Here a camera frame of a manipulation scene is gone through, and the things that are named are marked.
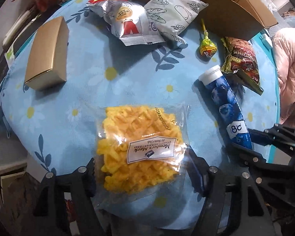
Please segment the blue tablet tube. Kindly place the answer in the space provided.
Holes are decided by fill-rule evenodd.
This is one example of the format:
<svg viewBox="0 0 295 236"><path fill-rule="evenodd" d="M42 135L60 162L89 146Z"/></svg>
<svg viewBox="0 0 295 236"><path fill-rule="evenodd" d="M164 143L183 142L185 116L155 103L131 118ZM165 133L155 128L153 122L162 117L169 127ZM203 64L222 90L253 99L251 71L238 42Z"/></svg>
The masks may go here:
<svg viewBox="0 0 295 236"><path fill-rule="evenodd" d="M232 143L246 149L253 149L242 111L219 65L215 65L199 76L198 80L210 93L218 112L226 124L226 131Z"/></svg>

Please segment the yellow crackers clear bag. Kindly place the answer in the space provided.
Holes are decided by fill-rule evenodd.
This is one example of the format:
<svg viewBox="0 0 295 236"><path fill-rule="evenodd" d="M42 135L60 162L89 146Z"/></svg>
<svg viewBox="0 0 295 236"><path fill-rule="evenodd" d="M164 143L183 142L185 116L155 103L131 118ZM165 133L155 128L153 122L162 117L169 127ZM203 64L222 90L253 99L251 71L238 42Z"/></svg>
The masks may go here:
<svg viewBox="0 0 295 236"><path fill-rule="evenodd" d="M185 103L166 107L96 107L94 176L97 206L179 192L189 145Z"/></svg>

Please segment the dark red green snack bag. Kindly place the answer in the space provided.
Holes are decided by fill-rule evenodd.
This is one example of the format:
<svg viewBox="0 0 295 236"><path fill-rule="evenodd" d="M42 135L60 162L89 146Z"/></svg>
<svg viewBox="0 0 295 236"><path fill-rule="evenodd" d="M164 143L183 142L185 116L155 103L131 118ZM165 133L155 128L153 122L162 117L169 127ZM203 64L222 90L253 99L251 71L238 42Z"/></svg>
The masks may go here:
<svg viewBox="0 0 295 236"><path fill-rule="evenodd" d="M235 75L242 85L262 95L256 54L250 42L233 37L223 37L221 41L225 47L222 72Z"/></svg>

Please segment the person in pink jacket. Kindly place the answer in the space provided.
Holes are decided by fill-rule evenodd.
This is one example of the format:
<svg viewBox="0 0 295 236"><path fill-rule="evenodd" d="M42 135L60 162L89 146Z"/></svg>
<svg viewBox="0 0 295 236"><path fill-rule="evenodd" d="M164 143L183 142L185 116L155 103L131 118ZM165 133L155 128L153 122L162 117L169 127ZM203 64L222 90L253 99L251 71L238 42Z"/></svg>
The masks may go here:
<svg viewBox="0 0 295 236"><path fill-rule="evenodd" d="M280 123L295 127L295 28L282 28L272 39L280 91Z"/></svg>

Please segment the blue floral tablecloth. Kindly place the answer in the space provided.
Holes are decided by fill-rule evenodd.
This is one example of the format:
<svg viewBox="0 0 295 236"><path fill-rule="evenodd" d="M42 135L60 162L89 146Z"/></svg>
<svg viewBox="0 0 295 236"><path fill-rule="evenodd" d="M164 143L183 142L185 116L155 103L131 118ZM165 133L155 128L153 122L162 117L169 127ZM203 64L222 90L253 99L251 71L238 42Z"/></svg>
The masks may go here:
<svg viewBox="0 0 295 236"><path fill-rule="evenodd" d="M187 135L195 153L214 165L225 161L222 149L230 141L226 124L198 80L207 69L222 63L223 50L210 61L199 58L197 18L180 34L186 44L161 34L163 43L125 46L88 7L69 3L54 18L61 16L69 27L66 82L42 91L25 85L31 41L0 84L0 134L15 135L42 168L62 175L95 156L96 107L185 103L189 106ZM267 74L262 79L262 95L227 80L247 129L278 120L274 66L261 48L257 54L261 71ZM203 202L186 173L177 193L163 190L136 201L99 207L161 229L180 230L195 224Z"/></svg>

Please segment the yellow lollipop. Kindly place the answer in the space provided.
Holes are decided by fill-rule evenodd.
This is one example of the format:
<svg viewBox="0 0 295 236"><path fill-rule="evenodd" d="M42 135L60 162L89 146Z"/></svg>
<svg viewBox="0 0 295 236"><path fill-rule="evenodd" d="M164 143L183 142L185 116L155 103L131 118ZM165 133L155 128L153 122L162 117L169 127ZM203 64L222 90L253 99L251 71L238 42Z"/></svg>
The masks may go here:
<svg viewBox="0 0 295 236"><path fill-rule="evenodd" d="M217 52L217 46L209 38L209 34L203 19L201 19L201 24L204 31L204 38L200 43L199 52L201 56L205 56L206 58L212 58Z"/></svg>

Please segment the small gold cardboard box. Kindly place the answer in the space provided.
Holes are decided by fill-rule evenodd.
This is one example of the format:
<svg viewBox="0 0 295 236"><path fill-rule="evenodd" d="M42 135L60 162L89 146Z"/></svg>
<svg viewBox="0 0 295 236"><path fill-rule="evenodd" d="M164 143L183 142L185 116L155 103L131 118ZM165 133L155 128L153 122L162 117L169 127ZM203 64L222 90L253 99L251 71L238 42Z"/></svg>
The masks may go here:
<svg viewBox="0 0 295 236"><path fill-rule="evenodd" d="M34 37L24 83L36 91L66 82L69 29L63 16L40 26Z"/></svg>

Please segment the white bread print bag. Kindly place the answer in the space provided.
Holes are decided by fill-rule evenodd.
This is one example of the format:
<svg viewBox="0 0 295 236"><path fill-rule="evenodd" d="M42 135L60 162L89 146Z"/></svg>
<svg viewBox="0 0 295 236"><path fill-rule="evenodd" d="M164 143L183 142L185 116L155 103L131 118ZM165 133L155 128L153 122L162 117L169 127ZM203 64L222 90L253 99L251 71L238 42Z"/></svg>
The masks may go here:
<svg viewBox="0 0 295 236"><path fill-rule="evenodd" d="M186 44L180 36L209 4L201 0L150 0L144 5L147 17L166 38Z"/></svg>

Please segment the silver red snack bag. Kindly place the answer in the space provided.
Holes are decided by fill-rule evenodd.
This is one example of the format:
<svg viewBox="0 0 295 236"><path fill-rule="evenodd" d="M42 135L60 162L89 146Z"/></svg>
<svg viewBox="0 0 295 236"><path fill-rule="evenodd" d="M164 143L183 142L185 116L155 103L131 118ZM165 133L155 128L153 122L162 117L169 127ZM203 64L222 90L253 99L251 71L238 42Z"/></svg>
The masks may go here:
<svg viewBox="0 0 295 236"><path fill-rule="evenodd" d="M143 6L122 0L106 0L87 7L111 26L111 33L125 46L150 45L165 40L146 14Z"/></svg>

